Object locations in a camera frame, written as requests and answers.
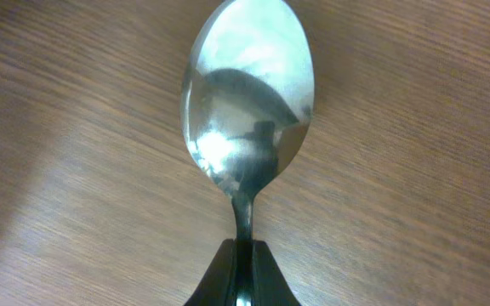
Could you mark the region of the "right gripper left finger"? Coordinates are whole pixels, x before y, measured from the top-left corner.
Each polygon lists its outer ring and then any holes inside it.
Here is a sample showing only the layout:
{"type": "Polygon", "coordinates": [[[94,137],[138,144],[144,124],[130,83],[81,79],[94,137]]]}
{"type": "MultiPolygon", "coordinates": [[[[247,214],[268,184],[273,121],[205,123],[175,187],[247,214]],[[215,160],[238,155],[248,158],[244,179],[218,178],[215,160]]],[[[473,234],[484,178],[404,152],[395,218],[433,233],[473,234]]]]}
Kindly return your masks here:
{"type": "Polygon", "coordinates": [[[185,306],[226,306],[229,304],[234,271],[235,241],[222,241],[196,290],[185,306]]]}

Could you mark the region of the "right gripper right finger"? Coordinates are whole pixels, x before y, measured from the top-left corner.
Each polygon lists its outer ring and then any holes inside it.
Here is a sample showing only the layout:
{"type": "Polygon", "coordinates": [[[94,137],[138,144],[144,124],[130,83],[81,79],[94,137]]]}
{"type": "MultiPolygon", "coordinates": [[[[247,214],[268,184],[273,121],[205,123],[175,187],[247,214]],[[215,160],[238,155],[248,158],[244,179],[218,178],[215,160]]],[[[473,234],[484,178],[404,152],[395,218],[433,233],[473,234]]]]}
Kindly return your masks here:
{"type": "Polygon", "coordinates": [[[254,241],[252,260],[254,306],[300,306],[264,241],[254,241]]]}

